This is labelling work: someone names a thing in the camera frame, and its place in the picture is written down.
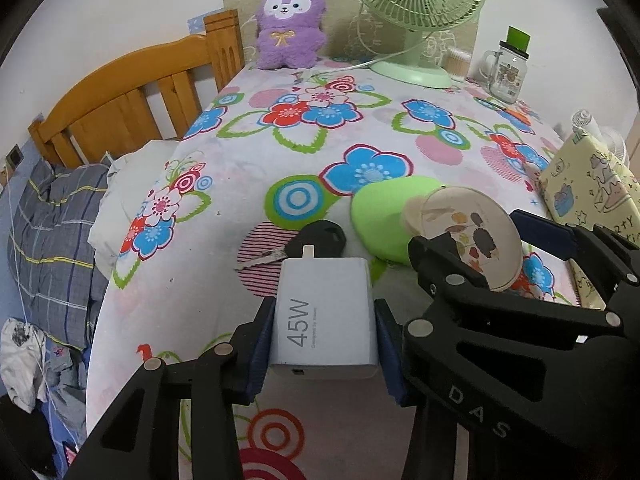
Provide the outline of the glass mason jar mug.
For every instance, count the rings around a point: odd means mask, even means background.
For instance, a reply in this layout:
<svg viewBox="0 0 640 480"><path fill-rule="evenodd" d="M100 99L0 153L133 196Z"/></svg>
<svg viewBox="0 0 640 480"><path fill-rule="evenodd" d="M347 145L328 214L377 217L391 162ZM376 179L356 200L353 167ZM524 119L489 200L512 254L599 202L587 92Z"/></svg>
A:
<svg viewBox="0 0 640 480"><path fill-rule="evenodd" d="M529 34L510 26L506 40L499 42L497 50L486 51L478 66L488 92L506 104L514 104L522 90L527 74L529 40Z"/></svg>

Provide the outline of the white 45W charger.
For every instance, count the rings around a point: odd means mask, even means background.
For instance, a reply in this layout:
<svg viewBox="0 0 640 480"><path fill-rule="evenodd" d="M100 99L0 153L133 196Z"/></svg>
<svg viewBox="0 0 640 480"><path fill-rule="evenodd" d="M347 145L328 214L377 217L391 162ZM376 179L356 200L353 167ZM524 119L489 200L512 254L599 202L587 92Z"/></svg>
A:
<svg viewBox="0 0 640 480"><path fill-rule="evenodd" d="M378 371L369 263L359 257L302 258L281 266L269 356L286 378L359 380Z"/></svg>

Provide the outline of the cotton swab container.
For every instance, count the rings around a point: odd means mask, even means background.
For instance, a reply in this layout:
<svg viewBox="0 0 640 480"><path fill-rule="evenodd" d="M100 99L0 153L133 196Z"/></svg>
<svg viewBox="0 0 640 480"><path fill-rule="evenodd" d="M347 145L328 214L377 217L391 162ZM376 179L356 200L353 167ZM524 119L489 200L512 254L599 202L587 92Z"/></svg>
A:
<svg viewBox="0 0 640 480"><path fill-rule="evenodd" d="M449 47L442 67L455 80L465 80L471 66L472 54L457 47Z"/></svg>

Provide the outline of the yellow cartoon wrapped box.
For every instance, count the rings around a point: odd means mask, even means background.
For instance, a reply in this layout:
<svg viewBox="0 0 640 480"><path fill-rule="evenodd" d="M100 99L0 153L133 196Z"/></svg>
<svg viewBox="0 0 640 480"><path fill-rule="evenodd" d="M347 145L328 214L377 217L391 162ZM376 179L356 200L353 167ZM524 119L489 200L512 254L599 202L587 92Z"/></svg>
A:
<svg viewBox="0 0 640 480"><path fill-rule="evenodd" d="M639 181L605 144L578 132L551 160L524 144L516 149L552 221L588 230L604 226L639 244Z"/></svg>

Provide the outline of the floral tablecloth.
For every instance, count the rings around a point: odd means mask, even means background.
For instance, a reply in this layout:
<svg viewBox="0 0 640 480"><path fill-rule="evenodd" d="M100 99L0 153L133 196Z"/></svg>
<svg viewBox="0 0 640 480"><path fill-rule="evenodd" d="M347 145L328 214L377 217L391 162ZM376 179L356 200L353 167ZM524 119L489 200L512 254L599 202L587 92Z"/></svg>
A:
<svg viewBox="0 0 640 480"><path fill-rule="evenodd" d="M444 91L365 68L313 77L247 67L204 108L165 162L120 246L96 324L87 432L149 358L197 358L250 321L274 294L280 262L234 267L287 242L307 223L344 230L345 256L367 258L375 297L398 321L428 298L416 274L372 258L350 223L365 185L409 176L476 188L510 212L546 213L525 177L527 145L551 160L561 140L523 102L503 116L478 84ZM400 479L413 410L368 380L270 373L256 402L234 407L248 478Z"/></svg>

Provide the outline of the wall power socket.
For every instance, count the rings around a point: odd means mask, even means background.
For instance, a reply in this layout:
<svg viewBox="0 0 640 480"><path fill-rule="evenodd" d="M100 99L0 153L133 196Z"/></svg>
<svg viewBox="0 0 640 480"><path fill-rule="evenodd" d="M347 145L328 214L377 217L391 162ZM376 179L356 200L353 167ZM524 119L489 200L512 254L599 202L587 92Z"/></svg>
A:
<svg viewBox="0 0 640 480"><path fill-rule="evenodd" d="M21 165L23 159L24 155L22 150L18 145L14 145L14 147L11 148L11 151L6 155L6 164L11 170L15 170Z"/></svg>

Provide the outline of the white pillow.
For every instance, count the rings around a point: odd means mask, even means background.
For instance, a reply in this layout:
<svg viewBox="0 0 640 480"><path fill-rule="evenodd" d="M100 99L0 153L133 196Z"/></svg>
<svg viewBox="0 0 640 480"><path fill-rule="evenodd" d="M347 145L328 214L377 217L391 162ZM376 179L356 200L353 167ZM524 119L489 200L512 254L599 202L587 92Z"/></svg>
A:
<svg viewBox="0 0 640 480"><path fill-rule="evenodd" d="M107 189L88 235L96 267L107 280L131 222L178 144L171 140L149 141L143 148L116 159L107 171Z"/></svg>

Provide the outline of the orange handled scissors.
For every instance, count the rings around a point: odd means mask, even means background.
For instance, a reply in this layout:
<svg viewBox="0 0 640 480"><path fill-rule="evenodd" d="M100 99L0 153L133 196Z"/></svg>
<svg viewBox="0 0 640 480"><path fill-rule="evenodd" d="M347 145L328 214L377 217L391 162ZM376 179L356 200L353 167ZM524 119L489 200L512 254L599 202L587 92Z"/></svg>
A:
<svg viewBox="0 0 640 480"><path fill-rule="evenodd" d="M502 103L496 101L496 100L490 100L489 104L497 111L500 112L501 114L503 114L503 116L509 116L510 118L517 120L518 122L521 122L524 125L528 125L530 126L532 123L530 122L529 118L519 112L518 110L516 110L515 108L512 107L508 107L506 105L503 105Z"/></svg>

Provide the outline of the purple plush bunny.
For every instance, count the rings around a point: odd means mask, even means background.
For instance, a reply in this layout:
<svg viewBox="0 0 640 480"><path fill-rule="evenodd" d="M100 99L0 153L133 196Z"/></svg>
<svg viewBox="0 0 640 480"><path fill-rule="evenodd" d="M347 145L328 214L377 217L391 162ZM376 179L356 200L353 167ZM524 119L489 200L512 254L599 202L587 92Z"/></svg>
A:
<svg viewBox="0 0 640 480"><path fill-rule="evenodd" d="M321 20L326 0L262 0L256 13L260 70L311 68L326 44Z"/></svg>

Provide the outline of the black car key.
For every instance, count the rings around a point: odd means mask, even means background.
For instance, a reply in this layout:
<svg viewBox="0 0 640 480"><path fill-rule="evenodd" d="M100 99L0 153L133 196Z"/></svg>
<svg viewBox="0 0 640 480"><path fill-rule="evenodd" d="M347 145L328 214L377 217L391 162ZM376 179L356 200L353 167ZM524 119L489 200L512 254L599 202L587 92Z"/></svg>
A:
<svg viewBox="0 0 640 480"><path fill-rule="evenodd" d="M341 257L346 246L346 236L337 223L329 220L317 220L304 226L285 245L268 250L256 258L238 263L234 270L243 271L252 266L263 266L287 258L302 258L307 246L314 250L315 257Z"/></svg>

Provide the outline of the plaid blue bedding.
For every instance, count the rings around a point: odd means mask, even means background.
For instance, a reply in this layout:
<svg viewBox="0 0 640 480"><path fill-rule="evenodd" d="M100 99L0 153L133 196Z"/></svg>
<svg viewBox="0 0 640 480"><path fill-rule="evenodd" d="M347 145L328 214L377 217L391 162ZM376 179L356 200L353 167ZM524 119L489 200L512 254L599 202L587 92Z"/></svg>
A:
<svg viewBox="0 0 640 480"><path fill-rule="evenodd" d="M28 322L77 350L92 344L107 286L88 241L106 177L102 164L70 169L40 160L9 234L10 270Z"/></svg>

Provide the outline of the crumpled white clothing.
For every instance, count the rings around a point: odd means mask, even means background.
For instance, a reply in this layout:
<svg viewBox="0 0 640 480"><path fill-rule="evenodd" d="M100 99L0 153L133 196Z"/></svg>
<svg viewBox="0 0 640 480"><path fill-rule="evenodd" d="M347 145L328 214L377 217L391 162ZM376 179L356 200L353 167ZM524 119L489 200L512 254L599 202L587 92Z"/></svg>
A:
<svg viewBox="0 0 640 480"><path fill-rule="evenodd" d="M8 318L1 330L1 380L14 405L31 413L47 401L43 379L46 335L35 325Z"/></svg>

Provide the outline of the cartoon patterned backboard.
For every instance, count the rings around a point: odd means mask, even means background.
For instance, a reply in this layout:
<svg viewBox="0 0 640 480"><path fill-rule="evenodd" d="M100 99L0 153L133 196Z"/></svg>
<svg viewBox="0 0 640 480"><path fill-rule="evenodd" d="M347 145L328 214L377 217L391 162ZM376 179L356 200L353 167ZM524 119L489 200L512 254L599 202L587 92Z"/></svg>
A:
<svg viewBox="0 0 640 480"><path fill-rule="evenodd" d="M257 60L255 13L261 1L224 0L225 8L238 11L247 62ZM364 61L405 47L405 31L375 16L360 0L326 0L322 29L328 41L321 54L329 58Z"/></svg>

